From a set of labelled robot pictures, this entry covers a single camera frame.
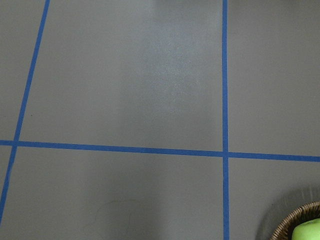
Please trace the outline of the woven wicker basket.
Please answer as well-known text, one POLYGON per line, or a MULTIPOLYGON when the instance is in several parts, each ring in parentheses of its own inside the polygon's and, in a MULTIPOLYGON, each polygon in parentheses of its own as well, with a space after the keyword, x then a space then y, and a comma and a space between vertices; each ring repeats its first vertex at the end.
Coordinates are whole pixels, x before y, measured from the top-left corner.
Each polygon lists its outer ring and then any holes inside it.
POLYGON ((320 218, 320 201, 303 204, 289 213, 273 231, 270 240, 291 240, 294 228, 320 218))

